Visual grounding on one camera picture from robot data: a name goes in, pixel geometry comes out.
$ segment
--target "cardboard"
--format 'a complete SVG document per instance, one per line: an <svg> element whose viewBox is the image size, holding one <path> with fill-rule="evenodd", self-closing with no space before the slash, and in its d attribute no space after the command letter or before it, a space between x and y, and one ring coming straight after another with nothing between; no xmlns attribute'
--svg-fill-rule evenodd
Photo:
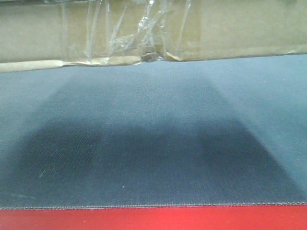
<svg viewBox="0 0 307 230"><path fill-rule="evenodd" d="M305 0L0 1L0 71L307 53Z"/></svg>

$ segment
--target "gray felt mat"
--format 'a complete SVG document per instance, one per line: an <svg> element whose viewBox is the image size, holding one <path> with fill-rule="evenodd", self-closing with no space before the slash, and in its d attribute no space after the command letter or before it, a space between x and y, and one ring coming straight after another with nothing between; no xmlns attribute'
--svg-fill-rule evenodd
<svg viewBox="0 0 307 230"><path fill-rule="evenodd" d="M0 208L306 202L306 55L0 74Z"/></svg>

